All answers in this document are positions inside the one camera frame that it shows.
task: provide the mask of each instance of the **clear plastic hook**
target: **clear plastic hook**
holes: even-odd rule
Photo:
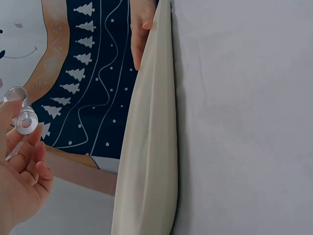
[[[20,114],[13,119],[15,128],[22,135],[29,135],[38,126],[38,117],[32,109],[27,99],[27,91],[23,87],[12,87],[4,95],[4,102],[22,100],[22,109]]]

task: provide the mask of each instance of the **cream fabric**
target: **cream fabric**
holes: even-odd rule
[[[177,193],[171,10],[169,1],[161,0],[130,105],[112,235],[168,235]]]

